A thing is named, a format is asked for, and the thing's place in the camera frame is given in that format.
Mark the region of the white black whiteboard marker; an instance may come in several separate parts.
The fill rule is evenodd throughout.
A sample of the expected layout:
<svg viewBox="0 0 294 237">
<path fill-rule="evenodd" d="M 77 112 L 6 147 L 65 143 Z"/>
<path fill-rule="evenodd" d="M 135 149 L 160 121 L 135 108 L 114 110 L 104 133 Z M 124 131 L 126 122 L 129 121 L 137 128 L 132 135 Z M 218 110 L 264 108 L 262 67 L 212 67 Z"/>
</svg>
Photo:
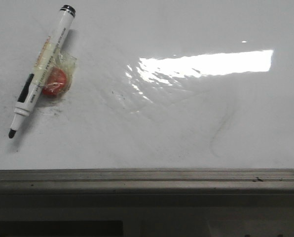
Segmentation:
<svg viewBox="0 0 294 237">
<path fill-rule="evenodd" d="M 14 117 L 8 134 L 10 139 L 15 136 L 26 117 L 34 110 L 42 89 L 54 67 L 55 58 L 68 35 L 75 14 L 76 10 L 70 5 L 65 4 L 60 8 L 48 38 L 15 104 Z"/>
</svg>

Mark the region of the red round magnet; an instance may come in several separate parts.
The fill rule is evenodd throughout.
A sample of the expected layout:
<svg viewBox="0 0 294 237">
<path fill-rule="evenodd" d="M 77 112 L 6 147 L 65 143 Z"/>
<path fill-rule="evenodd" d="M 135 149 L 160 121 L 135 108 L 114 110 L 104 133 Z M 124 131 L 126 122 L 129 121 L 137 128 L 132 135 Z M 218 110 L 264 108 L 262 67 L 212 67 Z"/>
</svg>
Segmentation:
<svg viewBox="0 0 294 237">
<path fill-rule="evenodd" d="M 67 84 L 67 77 L 63 70 L 53 68 L 51 71 L 46 85 L 42 89 L 42 94 L 47 96 L 58 96 L 64 90 Z"/>
</svg>

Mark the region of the grey aluminium whiteboard frame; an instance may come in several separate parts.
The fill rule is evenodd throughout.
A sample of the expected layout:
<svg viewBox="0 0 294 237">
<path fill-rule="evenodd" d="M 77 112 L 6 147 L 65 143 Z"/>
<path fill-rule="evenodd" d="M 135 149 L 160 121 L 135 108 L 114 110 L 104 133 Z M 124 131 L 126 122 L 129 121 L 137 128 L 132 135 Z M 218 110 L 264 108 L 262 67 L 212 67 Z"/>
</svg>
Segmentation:
<svg viewBox="0 0 294 237">
<path fill-rule="evenodd" d="M 294 237 L 294 169 L 0 170 L 0 237 Z"/>
</svg>

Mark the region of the white glossy whiteboard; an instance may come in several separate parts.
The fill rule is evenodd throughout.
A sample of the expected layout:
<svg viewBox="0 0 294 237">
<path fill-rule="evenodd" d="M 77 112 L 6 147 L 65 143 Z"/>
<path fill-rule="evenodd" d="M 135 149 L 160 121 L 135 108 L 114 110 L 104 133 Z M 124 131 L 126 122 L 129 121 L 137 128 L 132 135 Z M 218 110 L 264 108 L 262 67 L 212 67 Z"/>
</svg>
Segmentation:
<svg viewBox="0 0 294 237">
<path fill-rule="evenodd" d="M 13 139 L 58 10 L 61 98 Z M 294 168 L 294 0 L 0 0 L 0 169 Z"/>
</svg>

